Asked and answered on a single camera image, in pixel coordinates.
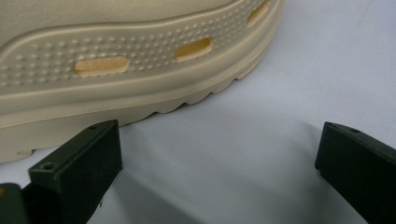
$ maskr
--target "beige shoe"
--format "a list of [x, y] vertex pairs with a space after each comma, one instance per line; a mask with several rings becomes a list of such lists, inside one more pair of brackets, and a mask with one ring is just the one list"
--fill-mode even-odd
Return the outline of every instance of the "beige shoe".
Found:
[[260, 61], [283, 0], [3, 0], [0, 162], [195, 104]]

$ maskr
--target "oval hole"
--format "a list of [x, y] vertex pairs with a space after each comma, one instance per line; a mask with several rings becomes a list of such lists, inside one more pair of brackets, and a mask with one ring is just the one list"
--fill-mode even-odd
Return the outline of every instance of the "oval hole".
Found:
[[104, 76], [123, 73], [128, 69], [129, 60], [125, 57], [100, 58], [77, 62], [74, 71], [80, 76]]
[[212, 38], [205, 38], [190, 44], [183, 45], [175, 51], [175, 59], [184, 62], [203, 56], [213, 49]]
[[247, 18], [247, 27], [253, 26], [270, 7], [271, 0], [263, 1], [256, 9], [254, 9]]

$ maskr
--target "white surface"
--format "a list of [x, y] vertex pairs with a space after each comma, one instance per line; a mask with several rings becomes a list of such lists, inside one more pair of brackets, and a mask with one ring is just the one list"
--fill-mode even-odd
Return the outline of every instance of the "white surface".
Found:
[[[120, 129], [124, 170], [90, 223], [365, 223], [314, 162], [326, 120], [396, 147], [394, 8], [286, 1], [249, 76]], [[0, 183], [26, 185], [50, 152], [0, 164]]]

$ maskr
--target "rubber sole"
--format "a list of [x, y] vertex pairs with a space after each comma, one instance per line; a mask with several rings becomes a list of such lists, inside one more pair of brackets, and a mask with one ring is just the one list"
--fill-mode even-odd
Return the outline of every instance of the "rubber sole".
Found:
[[[255, 10], [263, 3], [267, 4], [263, 15], [258, 19], [253, 15], [256, 24], [250, 22], [248, 27], [252, 12], [257, 14]], [[0, 51], [1, 74], [7, 80], [0, 89], [0, 162], [25, 158], [32, 149], [58, 146], [100, 121], [118, 119], [124, 125], [154, 112], [173, 111], [184, 103], [196, 104], [211, 92], [224, 91], [261, 60], [282, 8], [283, 0], [236, 1], [169, 21], [65, 27], [20, 37]], [[114, 37], [100, 37], [109, 41], [103, 46], [93, 44], [93, 37], [89, 38], [91, 42], [83, 37], [104, 36], [109, 31]], [[210, 38], [210, 50], [206, 46], [201, 50], [204, 54], [177, 59], [175, 52], [181, 47], [206, 38]], [[133, 39], [134, 44], [126, 43], [127, 39]], [[92, 54], [101, 47], [118, 51]], [[86, 52], [66, 56], [82, 49]], [[119, 56], [129, 62], [124, 73], [84, 77], [70, 69], [80, 61]], [[155, 58], [161, 61], [158, 67]], [[53, 70], [44, 66], [48, 63], [55, 64]], [[32, 71], [35, 76], [29, 77]]]

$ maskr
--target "black plastic piece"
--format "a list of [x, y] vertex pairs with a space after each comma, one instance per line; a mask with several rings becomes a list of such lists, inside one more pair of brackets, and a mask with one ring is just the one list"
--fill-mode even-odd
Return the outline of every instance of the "black plastic piece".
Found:
[[[10, 214], [29, 221], [6, 222], [0, 216], [0, 223], [86, 223], [121, 169], [118, 122], [92, 125], [30, 168], [32, 182], [21, 193], [8, 203], [0, 198], [3, 213], [22, 195], [25, 209], [18, 205]], [[0, 188], [8, 191], [6, 185]]]
[[0, 223], [30, 223], [21, 188], [16, 184], [0, 185]]
[[369, 223], [396, 223], [396, 150], [347, 126], [326, 122], [316, 167]]

